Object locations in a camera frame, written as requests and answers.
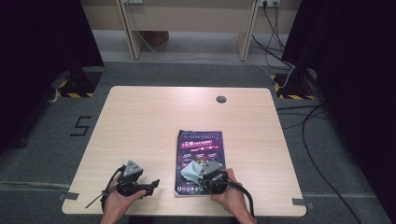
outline black curtain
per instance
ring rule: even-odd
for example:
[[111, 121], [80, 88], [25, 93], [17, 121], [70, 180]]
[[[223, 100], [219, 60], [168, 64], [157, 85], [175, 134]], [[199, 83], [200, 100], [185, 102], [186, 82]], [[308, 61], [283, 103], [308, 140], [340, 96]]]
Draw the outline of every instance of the black curtain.
[[[284, 59], [297, 63], [325, 1], [305, 1]], [[396, 223], [396, 14], [393, 0], [343, 1], [309, 67], [318, 72], [334, 124]]]
[[0, 153], [61, 72], [103, 66], [78, 0], [0, 0]]

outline magazine cover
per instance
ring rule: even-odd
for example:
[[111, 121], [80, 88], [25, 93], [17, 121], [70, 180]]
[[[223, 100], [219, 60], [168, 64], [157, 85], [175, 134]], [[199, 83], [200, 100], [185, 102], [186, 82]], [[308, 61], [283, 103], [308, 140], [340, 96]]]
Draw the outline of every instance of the magazine cover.
[[185, 173], [181, 173], [187, 166], [189, 169], [200, 167], [207, 161], [219, 162], [226, 168], [222, 132], [180, 131], [177, 137], [176, 196], [209, 195], [196, 182], [186, 179]]

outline light wood tabletop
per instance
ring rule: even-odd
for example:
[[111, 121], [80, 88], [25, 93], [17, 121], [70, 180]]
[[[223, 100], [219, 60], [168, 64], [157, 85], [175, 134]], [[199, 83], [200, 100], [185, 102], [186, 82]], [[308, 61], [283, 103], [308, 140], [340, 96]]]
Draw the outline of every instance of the light wood tabletop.
[[99, 200], [85, 206], [132, 160], [144, 169], [139, 184], [161, 181], [127, 215], [229, 216], [208, 196], [175, 197], [180, 130], [222, 131], [226, 166], [252, 195], [257, 217], [305, 214], [294, 203], [303, 196], [269, 90], [136, 86], [111, 89], [69, 190], [78, 197], [65, 199], [63, 211], [102, 214]]

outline human hand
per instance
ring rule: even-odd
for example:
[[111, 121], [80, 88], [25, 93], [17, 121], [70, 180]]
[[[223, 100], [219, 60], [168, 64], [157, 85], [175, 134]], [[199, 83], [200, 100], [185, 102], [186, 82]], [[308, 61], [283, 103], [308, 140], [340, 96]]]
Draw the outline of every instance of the human hand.
[[[119, 177], [120, 177], [120, 173], [118, 173], [116, 177], [114, 177], [111, 185], [117, 183]], [[116, 190], [114, 190], [115, 188], [116, 186], [114, 186], [112, 189], [109, 190], [110, 193], [108, 194], [106, 199], [104, 213], [102, 216], [102, 220], [100, 222], [101, 224], [116, 223], [118, 220], [120, 220], [122, 216], [125, 215], [128, 208], [136, 200], [141, 199], [146, 195], [146, 191], [142, 189], [129, 197], [124, 197], [120, 195]]]
[[[242, 187], [242, 184], [236, 181], [232, 169], [226, 169], [224, 171], [227, 172], [228, 178], [231, 179], [231, 181]], [[254, 217], [248, 211], [244, 193], [238, 189], [229, 186], [224, 193], [210, 195], [210, 199], [221, 204], [226, 211], [233, 214], [236, 219], [238, 219], [239, 223], [256, 223]]]

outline wrist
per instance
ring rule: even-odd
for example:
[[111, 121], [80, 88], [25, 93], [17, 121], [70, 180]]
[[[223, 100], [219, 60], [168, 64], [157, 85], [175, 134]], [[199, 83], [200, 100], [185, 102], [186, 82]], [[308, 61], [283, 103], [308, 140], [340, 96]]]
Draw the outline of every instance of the wrist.
[[238, 222], [241, 224], [255, 224], [256, 223], [256, 220], [249, 213], [249, 211], [247, 209], [239, 212], [238, 214], [234, 214], [234, 216], [236, 217]]
[[118, 211], [104, 212], [100, 224], [116, 224], [123, 216]]

